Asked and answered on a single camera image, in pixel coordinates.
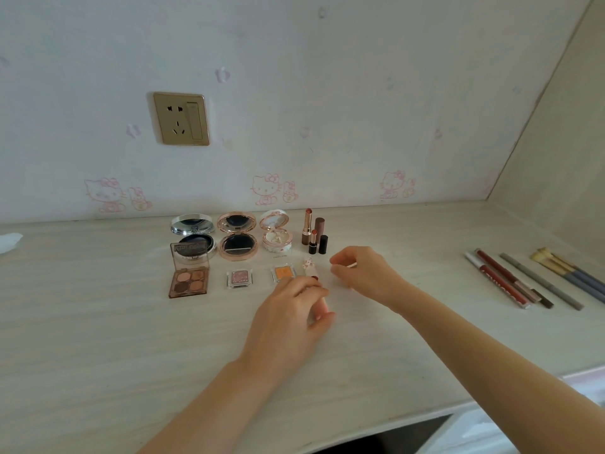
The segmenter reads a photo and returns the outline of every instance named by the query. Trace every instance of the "electrical outlet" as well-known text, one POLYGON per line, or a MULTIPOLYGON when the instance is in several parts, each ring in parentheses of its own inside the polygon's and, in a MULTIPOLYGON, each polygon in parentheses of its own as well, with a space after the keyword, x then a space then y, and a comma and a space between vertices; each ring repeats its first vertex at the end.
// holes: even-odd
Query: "electrical outlet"
POLYGON ((154 92, 153 99, 164 144, 210 144, 204 96, 154 92))

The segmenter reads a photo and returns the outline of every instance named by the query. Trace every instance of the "hand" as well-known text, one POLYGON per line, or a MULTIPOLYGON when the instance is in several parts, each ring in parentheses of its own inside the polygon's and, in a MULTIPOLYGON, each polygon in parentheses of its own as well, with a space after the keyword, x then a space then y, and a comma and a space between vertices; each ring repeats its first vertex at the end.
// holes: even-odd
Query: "hand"
POLYGON ((256 311, 238 361, 280 385, 311 356, 334 322, 336 314, 324 300, 328 293, 313 277, 280 280, 256 311), (307 322, 309 312, 313 325, 307 322))
POLYGON ((346 247, 330 258, 332 274, 365 297, 391 307, 405 283, 371 247, 346 247))

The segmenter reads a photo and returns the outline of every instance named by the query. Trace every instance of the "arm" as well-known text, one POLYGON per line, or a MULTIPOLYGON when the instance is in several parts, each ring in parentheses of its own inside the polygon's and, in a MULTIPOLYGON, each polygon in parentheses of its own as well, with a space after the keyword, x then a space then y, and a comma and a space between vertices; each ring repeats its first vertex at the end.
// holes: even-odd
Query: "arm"
POLYGON ((521 452, 605 452, 605 412, 402 279, 369 247, 334 255, 332 273, 418 331, 521 452), (347 267, 356 263, 356 267, 347 267))
POLYGON ((313 353, 335 314, 312 277, 283 279, 258 308, 241 355, 139 454, 223 454, 233 450, 271 394, 313 353), (309 326, 307 318, 315 318, 309 326))

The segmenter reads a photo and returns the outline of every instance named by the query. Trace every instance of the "desk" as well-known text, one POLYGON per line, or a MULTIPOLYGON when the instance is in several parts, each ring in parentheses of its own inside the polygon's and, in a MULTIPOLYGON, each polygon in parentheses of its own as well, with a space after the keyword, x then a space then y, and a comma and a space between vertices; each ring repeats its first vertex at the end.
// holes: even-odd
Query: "desk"
MULTIPOLYGON (((273 259, 262 248, 243 263, 216 255, 208 294, 174 300, 171 217, 0 226, 0 234, 24 234, 18 249, 0 255, 0 452, 135 452, 238 355, 271 290, 269 267, 301 268, 303 213, 290 213, 290 257, 273 259), (228 290, 226 271, 238 265, 253 268, 255 283, 228 290)), ((337 323, 238 453, 312 452, 476 407, 401 317, 329 273, 329 255, 349 244, 374 247, 407 280, 553 374, 605 364, 605 305, 527 255, 549 246, 605 278, 602 268, 494 205, 343 207, 314 216, 326 219, 330 236, 328 255, 314 260, 337 323), (586 308, 577 312, 554 295, 550 311, 518 308, 464 258, 479 246, 509 253, 586 308)))

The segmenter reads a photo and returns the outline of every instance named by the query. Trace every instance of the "gray pencil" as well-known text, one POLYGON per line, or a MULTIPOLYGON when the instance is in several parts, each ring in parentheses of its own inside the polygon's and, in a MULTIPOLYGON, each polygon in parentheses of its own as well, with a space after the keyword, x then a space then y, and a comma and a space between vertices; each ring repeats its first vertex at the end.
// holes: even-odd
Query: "gray pencil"
POLYGON ((563 301, 565 301, 567 304, 569 304, 571 307, 573 307, 576 311, 581 311, 582 309, 584 309, 584 305, 582 303, 573 299, 567 293, 562 292, 557 287, 555 287, 552 283, 550 283, 546 279, 540 277, 538 274, 536 274, 531 269, 528 269, 527 267, 523 266, 516 259, 508 256, 506 253, 501 253, 500 258, 502 258, 505 261, 508 261, 510 264, 515 266, 519 271, 524 273, 526 276, 528 276, 529 278, 532 278, 533 280, 538 282, 540 285, 542 285, 542 287, 555 293, 556 296, 561 298, 563 301))

